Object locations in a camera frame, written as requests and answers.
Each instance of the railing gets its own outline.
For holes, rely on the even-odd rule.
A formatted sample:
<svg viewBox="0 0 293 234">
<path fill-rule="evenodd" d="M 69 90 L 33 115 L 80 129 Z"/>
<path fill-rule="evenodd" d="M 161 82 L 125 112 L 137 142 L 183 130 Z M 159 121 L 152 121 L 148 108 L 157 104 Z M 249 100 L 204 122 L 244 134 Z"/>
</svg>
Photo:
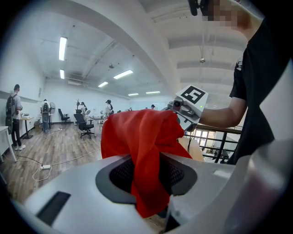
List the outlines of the railing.
<svg viewBox="0 0 293 234">
<path fill-rule="evenodd" d="M 226 142 L 227 143 L 235 143 L 235 144 L 238 143 L 236 141 L 226 140 L 227 133 L 241 134 L 241 130 L 238 130 L 238 129 L 213 128 L 213 127 L 210 127 L 210 126 L 207 126 L 207 125 L 201 125 L 201 124 L 197 125 L 196 130 L 202 130 L 202 131 L 208 131 L 208 132 L 223 132 L 224 133 L 222 139 L 208 138 L 208 137 L 202 137 L 202 136 L 198 137 L 198 136 L 194 136 L 194 135 L 190 135 L 190 134 L 185 134 L 185 136 L 190 137 L 190 138 L 199 138 L 199 139 L 206 139 L 206 140 L 212 140 L 212 141 L 220 141 L 221 142 L 220 148 L 208 147 L 208 146 L 200 146 L 201 148 L 205 148 L 205 149 L 218 150 L 218 153 L 217 153 L 216 156 L 203 154 L 204 157 L 215 159 L 215 163 L 218 163 L 218 161 L 220 159 L 222 159 L 220 163 L 224 163 L 225 160 L 229 159 L 229 156 L 228 156 L 227 152 L 234 152 L 234 150 L 231 150 L 231 149 L 224 149 L 224 145 L 225 145 Z"/>
</svg>

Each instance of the ceiling light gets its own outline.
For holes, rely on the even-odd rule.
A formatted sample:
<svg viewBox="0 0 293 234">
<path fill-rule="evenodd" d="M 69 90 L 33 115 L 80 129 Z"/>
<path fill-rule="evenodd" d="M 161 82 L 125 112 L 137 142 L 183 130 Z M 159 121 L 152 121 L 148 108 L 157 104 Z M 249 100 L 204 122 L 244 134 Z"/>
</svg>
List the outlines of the ceiling light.
<svg viewBox="0 0 293 234">
<path fill-rule="evenodd" d="M 64 70 L 60 70 L 60 78 L 64 79 Z"/>
<path fill-rule="evenodd" d="M 64 54 L 65 54 L 65 45 L 67 42 L 67 38 L 61 37 L 60 38 L 60 45 L 59 45 L 59 60 L 64 61 Z"/>
<path fill-rule="evenodd" d="M 105 86 L 107 83 L 108 83 L 108 82 L 105 81 L 105 82 L 101 83 L 101 84 L 99 85 L 99 87 L 101 88 L 101 87 Z"/>
<path fill-rule="evenodd" d="M 151 93 L 160 93 L 160 91 L 146 92 L 146 94 L 151 94 Z"/>
<path fill-rule="evenodd" d="M 123 76 L 126 76 L 126 75 L 129 75 L 129 74 L 131 74 L 131 73 L 133 73 L 133 71 L 128 70 L 128 71 L 125 71 L 125 72 L 123 72 L 123 73 L 121 73 L 121 74 L 119 74 L 119 75 L 114 76 L 114 78 L 115 78 L 115 79 L 119 79 L 119 78 L 121 78 L 121 77 L 123 77 Z"/>
</svg>

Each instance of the power strip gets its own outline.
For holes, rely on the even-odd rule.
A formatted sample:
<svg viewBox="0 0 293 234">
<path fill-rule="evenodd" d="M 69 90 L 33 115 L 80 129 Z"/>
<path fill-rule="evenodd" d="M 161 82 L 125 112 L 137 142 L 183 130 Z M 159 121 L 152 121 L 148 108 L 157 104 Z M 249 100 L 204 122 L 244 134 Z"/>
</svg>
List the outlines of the power strip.
<svg viewBox="0 0 293 234">
<path fill-rule="evenodd" d="M 44 166 L 41 166 L 40 170 L 47 170 L 47 169 L 51 169 L 51 166 L 50 165 L 44 165 Z"/>
</svg>

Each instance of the black office chair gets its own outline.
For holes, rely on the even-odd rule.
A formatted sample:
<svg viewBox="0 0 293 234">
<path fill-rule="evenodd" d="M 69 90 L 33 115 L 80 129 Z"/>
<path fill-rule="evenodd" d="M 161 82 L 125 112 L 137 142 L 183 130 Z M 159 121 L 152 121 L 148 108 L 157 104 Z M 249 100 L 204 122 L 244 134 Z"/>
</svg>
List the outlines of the black office chair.
<svg viewBox="0 0 293 234">
<path fill-rule="evenodd" d="M 78 128 L 82 131 L 86 131 L 85 133 L 81 133 L 81 138 L 84 135 L 88 135 L 91 139 L 92 138 L 91 134 L 94 134 L 94 133 L 91 133 L 91 129 L 94 127 L 94 125 L 87 124 L 86 121 L 84 120 L 82 114 L 74 114 L 74 117 L 75 117 L 76 121 L 78 122 Z"/>
<path fill-rule="evenodd" d="M 64 123 L 67 123 L 67 120 L 70 118 L 68 117 L 68 114 L 63 115 L 61 109 L 58 109 L 58 112 L 61 116 L 61 120 L 64 121 Z"/>
</svg>

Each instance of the black t-shirt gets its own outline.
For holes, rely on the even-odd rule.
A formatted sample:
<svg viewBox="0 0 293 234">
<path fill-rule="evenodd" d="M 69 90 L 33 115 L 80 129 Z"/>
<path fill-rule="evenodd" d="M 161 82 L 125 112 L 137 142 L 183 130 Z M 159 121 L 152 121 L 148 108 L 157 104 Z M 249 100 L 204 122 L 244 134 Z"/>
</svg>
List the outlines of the black t-shirt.
<svg viewBox="0 0 293 234">
<path fill-rule="evenodd" d="M 243 59 L 236 63 L 234 85 L 230 97 L 246 100 L 248 110 L 238 146 L 228 160 L 252 154 L 258 147 L 274 140 L 271 128 L 260 109 L 260 104 L 278 82 L 289 61 L 284 56 L 285 43 L 280 43 L 275 31 L 264 19 L 249 40 Z"/>
</svg>

